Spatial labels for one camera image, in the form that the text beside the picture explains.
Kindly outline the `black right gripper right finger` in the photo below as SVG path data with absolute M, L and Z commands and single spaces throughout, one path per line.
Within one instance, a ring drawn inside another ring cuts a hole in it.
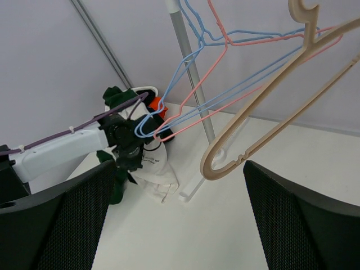
M 359 207 L 283 178 L 243 168 L 269 269 L 359 269 Z

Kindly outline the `beige wooden hanger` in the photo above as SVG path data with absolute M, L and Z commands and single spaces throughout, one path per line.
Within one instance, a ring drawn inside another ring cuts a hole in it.
M 275 72 L 219 132 L 204 152 L 200 172 L 218 180 L 235 170 L 289 124 L 359 133 L 359 2 L 290 1 L 292 19 L 305 26 L 300 51 Z M 220 148 L 249 116 L 277 120 L 235 160 L 212 167 Z

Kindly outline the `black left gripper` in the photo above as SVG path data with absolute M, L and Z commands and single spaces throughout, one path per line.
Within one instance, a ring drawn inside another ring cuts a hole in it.
M 111 152 L 116 157 L 117 167 L 133 172 L 142 168 L 144 145 L 154 139 L 152 137 L 140 138 L 135 135 L 135 128 L 145 118 L 126 119 L 118 113 L 112 113 L 100 119 L 100 130 L 105 132 Z

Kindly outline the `pink wire hanger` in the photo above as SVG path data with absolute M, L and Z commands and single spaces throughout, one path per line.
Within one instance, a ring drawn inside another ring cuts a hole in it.
M 192 88 L 166 4 L 148 1 L 146 11 L 150 14 L 147 27 L 151 32 L 151 48 L 144 80 L 165 93 L 166 100 L 182 102 Z M 204 80 L 203 106 L 213 109 L 231 103 L 265 82 L 302 43 L 301 25 L 291 19 L 286 1 L 182 1 L 181 12 L 193 48 L 197 48 L 195 31 L 203 34 L 206 41 L 195 63 Z M 295 37 L 274 42 L 266 38 L 264 43 L 237 47 L 224 45 L 214 13 L 234 41 L 259 38 L 261 32 L 278 38 L 294 31 Z M 196 19 L 201 19 L 201 23 L 197 24 Z

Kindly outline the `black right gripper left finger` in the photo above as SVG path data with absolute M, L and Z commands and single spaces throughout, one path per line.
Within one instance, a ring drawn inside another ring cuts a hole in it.
M 113 192 L 108 160 L 41 192 L 1 203 L 1 269 L 91 269 Z

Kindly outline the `green and white t shirt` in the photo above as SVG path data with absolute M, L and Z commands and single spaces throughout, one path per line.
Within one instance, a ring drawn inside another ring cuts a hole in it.
M 164 114 L 155 114 L 160 98 L 155 88 L 127 89 L 109 87 L 102 98 L 109 109 L 145 93 L 144 100 L 136 102 L 101 119 L 105 131 L 110 133 L 111 152 L 97 151 L 99 162 L 116 161 L 117 169 L 110 204 L 122 201 L 127 182 L 139 185 L 148 195 L 160 203 L 174 195 L 179 187 L 177 176 L 168 161 L 165 142 L 153 138 L 138 138 L 134 129 L 146 116 L 144 128 L 154 131 L 164 122 Z

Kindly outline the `orange t shirt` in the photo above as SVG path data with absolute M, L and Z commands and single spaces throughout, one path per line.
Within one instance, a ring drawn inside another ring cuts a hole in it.
M 154 99 L 150 102 L 149 108 L 153 109 L 154 111 L 160 110 L 158 115 L 164 120 L 168 111 L 168 108 L 161 103 L 161 97 L 156 96 Z

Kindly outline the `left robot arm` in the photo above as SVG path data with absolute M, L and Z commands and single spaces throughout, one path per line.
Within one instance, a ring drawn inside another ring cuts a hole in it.
M 140 138 L 135 128 L 144 119 L 127 119 L 118 113 L 103 114 L 72 130 L 46 138 L 34 146 L 10 150 L 1 146 L 1 202 L 30 195 L 28 183 L 63 163 L 89 153 L 112 148 L 119 168 L 142 167 L 143 147 L 152 138 Z

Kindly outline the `black t shirt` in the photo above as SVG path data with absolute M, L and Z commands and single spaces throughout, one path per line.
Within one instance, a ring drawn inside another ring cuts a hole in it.
M 153 118 L 156 121 L 158 127 L 165 122 L 165 120 L 159 114 L 153 115 Z M 156 136 L 162 140 L 162 143 L 169 143 L 175 139 L 173 134 L 174 132 L 171 130 L 171 128 L 169 128 L 167 125 L 164 125 L 157 132 Z

